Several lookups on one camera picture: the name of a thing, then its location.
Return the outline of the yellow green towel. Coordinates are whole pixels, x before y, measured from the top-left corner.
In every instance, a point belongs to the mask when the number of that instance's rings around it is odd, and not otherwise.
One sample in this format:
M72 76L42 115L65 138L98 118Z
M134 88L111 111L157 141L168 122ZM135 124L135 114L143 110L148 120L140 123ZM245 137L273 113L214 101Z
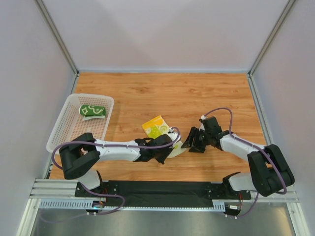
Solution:
M157 116L150 121L142 124L143 130L146 132L149 138L157 138L162 134L167 134L170 126L165 122L162 116ZM167 158L174 158L182 153L184 153L187 149L181 148L183 142L179 141L177 144L173 145L172 152L168 155Z

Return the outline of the green frog pattern towel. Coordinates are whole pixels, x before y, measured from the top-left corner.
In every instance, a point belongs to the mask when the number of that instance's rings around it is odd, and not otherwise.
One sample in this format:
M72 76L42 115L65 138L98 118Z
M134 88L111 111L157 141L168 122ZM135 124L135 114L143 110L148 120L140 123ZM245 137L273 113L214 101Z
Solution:
M95 118L105 118L107 111L103 106L83 104L79 107L79 114L82 116L82 121L86 121Z

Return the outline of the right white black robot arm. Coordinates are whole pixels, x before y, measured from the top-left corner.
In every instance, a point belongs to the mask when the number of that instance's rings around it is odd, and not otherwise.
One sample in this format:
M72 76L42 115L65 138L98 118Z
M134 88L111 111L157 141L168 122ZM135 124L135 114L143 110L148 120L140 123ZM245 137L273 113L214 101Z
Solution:
M258 145L223 131L215 117L201 118L200 128L192 127L182 148L204 153L206 146L229 152L248 161L249 173L233 173L223 178L233 191L256 191L264 197L283 194L284 187L295 183L294 175L280 148Z

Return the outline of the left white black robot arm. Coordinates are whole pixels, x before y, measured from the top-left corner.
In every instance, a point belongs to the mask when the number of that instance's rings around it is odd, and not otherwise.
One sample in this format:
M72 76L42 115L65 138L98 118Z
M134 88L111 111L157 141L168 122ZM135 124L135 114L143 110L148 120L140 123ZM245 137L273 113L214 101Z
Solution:
M101 176L93 166L98 162L123 160L164 164L175 143L181 139L177 132L162 134L157 138L135 139L128 142L109 142L84 133L58 148L63 177L77 180L89 190L101 186Z

